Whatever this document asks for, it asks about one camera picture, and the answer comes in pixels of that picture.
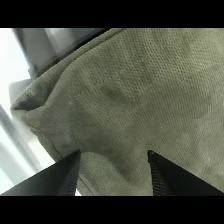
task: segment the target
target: fabric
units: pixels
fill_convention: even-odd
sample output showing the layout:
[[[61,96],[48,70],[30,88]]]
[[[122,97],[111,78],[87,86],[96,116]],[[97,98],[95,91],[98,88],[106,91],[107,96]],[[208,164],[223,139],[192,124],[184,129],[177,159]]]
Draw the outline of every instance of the fabric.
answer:
[[[82,195],[152,195],[153,150],[224,191],[224,30],[111,29],[37,79],[12,113]]]

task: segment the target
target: olive green cloth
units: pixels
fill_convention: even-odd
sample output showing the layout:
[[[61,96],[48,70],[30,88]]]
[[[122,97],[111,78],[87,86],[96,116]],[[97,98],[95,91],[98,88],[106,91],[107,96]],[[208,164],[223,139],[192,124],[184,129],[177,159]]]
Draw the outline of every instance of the olive green cloth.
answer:
[[[12,106],[82,195],[152,195],[153,150],[224,191],[224,30],[111,29]]]

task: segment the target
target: textured fabric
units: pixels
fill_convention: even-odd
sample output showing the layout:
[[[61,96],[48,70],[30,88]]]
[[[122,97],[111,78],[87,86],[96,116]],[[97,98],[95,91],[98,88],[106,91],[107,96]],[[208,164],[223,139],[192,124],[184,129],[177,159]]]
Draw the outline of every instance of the textured fabric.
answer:
[[[111,29],[36,80],[12,112],[83,195],[152,195],[153,150],[224,191],[224,30]]]

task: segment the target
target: green fabric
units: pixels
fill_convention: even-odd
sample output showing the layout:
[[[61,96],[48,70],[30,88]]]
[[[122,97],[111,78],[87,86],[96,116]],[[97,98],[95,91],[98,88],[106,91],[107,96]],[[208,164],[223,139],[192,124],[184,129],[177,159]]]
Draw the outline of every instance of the green fabric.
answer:
[[[12,106],[83,195],[152,195],[153,150],[224,191],[224,30],[111,29]]]

